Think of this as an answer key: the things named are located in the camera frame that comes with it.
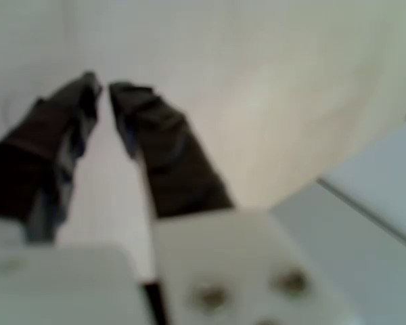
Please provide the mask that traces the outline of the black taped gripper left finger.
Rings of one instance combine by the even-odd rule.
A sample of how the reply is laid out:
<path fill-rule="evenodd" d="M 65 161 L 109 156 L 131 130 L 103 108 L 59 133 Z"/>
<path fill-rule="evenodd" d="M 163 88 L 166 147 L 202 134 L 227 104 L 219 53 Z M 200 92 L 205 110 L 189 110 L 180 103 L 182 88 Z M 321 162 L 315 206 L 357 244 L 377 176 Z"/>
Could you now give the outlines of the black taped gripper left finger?
<path fill-rule="evenodd" d="M 22 227 L 25 241 L 54 242 L 66 221 L 101 92 L 96 74 L 84 72 L 38 98 L 0 139 L 0 221 Z"/>

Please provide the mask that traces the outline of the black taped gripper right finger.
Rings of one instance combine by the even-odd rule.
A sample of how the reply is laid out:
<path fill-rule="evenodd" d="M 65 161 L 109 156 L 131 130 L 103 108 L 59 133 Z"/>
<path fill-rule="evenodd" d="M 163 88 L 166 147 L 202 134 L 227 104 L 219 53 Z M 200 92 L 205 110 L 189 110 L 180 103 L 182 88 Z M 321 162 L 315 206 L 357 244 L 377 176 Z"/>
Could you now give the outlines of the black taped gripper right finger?
<path fill-rule="evenodd" d="M 352 324 L 354 313 L 262 209 L 237 208 L 185 115 L 156 92 L 109 86 L 116 127 L 145 175 L 168 324 Z"/>

